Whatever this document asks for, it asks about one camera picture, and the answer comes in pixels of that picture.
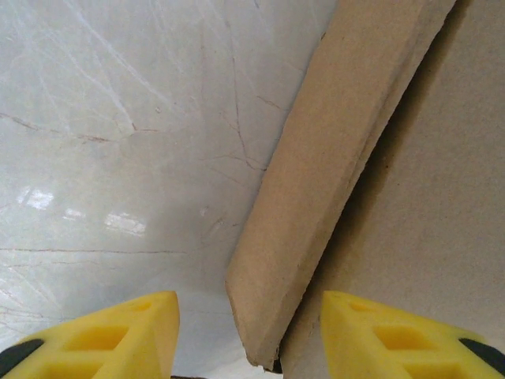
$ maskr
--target cardboard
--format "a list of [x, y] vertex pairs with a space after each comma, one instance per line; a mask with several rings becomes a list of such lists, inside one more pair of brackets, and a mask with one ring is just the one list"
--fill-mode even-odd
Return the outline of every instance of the cardboard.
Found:
[[505, 350], [505, 8], [457, 2], [367, 163], [282, 342], [323, 378], [323, 290], [474, 330]]
[[280, 341], [382, 129], [454, 0], [342, 0], [264, 176], [226, 289], [249, 361]]

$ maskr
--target floor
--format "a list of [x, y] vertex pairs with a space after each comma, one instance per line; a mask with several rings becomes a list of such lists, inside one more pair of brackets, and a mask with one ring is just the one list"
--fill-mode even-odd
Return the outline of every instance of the floor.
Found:
[[0, 349], [171, 289], [174, 373], [245, 360], [226, 264], [335, 0], [0, 2]]

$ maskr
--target black rubber part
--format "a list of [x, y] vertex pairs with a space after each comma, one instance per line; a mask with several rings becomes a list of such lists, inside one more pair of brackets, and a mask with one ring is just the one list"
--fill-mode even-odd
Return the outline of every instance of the black rubber part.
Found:
[[459, 342], [505, 377], [505, 355], [500, 350], [468, 338], [461, 338]]
[[31, 353], [43, 345], [43, 340], [29, 340], [5, 349], [0, 353], [0, 378], [23, 362]]

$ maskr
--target yellow plastic part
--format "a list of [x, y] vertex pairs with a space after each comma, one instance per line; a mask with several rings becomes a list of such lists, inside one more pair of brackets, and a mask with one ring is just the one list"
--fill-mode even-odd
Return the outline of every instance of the yellow plastic part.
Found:
[[177, 344], [175, 292], [159, 292], [33, 334], [44, 344], [3, 379], [168, 379]]
[[503, 379], [458, 341], [482, 337], [342, 292], [324, 294], [321, 332], [333, 379]]

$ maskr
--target marble floor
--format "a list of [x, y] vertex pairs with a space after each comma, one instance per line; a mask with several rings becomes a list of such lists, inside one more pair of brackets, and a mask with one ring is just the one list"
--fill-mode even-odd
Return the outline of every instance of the marble floor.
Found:
[[0, 2], [0, 349], [153, 291], [174, 373], [249, 367], [226, 264], [335, 0]]

